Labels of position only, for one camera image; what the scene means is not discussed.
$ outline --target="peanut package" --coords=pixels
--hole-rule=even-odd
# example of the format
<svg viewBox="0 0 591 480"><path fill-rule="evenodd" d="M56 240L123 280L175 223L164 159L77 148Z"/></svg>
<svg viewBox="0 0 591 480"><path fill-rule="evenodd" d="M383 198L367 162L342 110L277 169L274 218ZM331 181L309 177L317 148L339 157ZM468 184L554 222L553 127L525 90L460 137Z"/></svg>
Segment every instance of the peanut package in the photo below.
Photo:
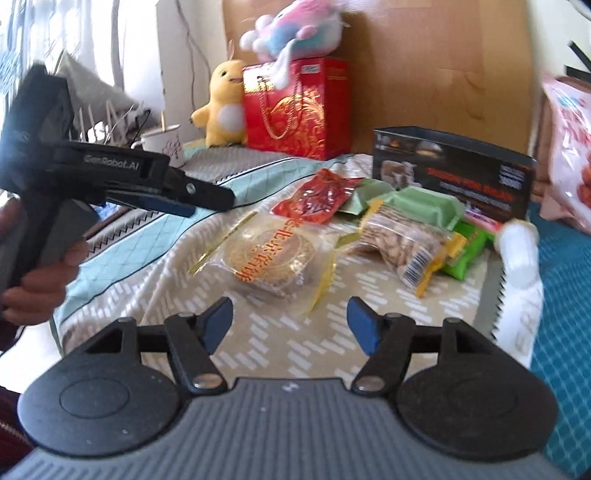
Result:
<svg viewBox="0 0 591 480"><path fill-rule="evenodd" d="M398 209L375 200L360 225L358 247L377 250L386 264L417 297L433 273L466 245L459 233L411 220Z"/></svg>

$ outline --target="metal screw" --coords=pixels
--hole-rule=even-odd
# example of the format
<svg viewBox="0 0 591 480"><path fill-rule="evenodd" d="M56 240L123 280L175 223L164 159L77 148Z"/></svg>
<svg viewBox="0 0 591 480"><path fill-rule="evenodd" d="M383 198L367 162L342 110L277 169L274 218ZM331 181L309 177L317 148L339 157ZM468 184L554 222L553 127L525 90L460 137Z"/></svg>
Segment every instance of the metal screw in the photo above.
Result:
<svg viewBox="0 0 591 480"><path fill-rule="evenodd" d="M201 390L213 390L222 385L223 379L218 374L203 374L193 378L193 385Z"/></svg>
<svg viewBox="0 0 591 480"><path fill-rule="evenodd" d="M368 375L357 380L355 386L362 392L379 392L386 386L386 383L380 377Z"/></svg>

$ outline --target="black product box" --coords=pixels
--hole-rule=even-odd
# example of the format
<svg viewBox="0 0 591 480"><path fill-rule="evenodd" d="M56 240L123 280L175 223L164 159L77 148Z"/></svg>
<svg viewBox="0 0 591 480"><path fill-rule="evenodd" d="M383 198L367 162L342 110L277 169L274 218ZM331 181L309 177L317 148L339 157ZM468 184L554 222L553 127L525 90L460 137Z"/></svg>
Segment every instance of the black product box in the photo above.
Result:
<svg viewBox="0 0 591 480"><path fill-rule="evenodd" d="M535 177L533 158L420 127L374 132L375 179L397 190L413 185L453 195L498 222L525 218Z"/></svg>

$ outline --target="red snack bag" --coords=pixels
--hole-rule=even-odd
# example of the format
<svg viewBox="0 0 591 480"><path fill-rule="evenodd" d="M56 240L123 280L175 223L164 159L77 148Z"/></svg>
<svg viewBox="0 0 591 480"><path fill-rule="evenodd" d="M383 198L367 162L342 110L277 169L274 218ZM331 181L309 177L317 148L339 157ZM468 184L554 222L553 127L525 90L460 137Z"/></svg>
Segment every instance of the red snack bag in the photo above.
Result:
<svg viewBox="0 0 591 480"><path fill-rule="evenodd" d="M540 215L591 234L591 93L558 80L544 81L552 110L550 187Z"/></svg>
<svg viewBox="0 0 591 480"><path fill-rule="evenodd" d="M290 199L273 207L272 212L310 223L324 223L343 205L363 179L344 179L327 168L304 183Z"/></svg>

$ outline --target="gift bag handle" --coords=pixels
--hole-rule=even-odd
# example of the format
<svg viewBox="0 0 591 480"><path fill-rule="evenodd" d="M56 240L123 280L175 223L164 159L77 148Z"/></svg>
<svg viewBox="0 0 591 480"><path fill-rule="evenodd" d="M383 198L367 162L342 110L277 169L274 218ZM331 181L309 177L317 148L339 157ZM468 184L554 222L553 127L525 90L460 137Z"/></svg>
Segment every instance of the gift bag handle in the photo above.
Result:
<svg viewBox="0 0 591 480"><path fill-rule="evenodd" d="M287 126L285 128L285 130L283 131L283 133L281 134L277 134L274 132L273 127L271 126L271 119L269 118L269 108L268 105L265 101L265 99L268 98L268 94L269 94L269 90L268 90L268 82L269 80L266 77L259 77L257 78L257 80L259 81L259 84L262 83L264 85L264 93L263 93L263 89L259 89L259 91L261 92L261 95L259 97L259 106L261 108L261 115L262 115L262 121L265 124L265 129L267 129L267 133L269 134L269 136L273 139L273 140L282 140L283 138L285 138L287 136L287 134L289 133L289 131L292 129L293 125L294 125L294 120L296 119L296 101L297 101L297 90L298 90L298 85L300 85L300 90L301 90L301 101L303 102L304 100L304 87L300 82L300 75L298 74L296 77L296 81L294 82L294 91L293 94L291 96L291 109L290 109L290 113L289 113L289 120L287 122Z"/></svg>

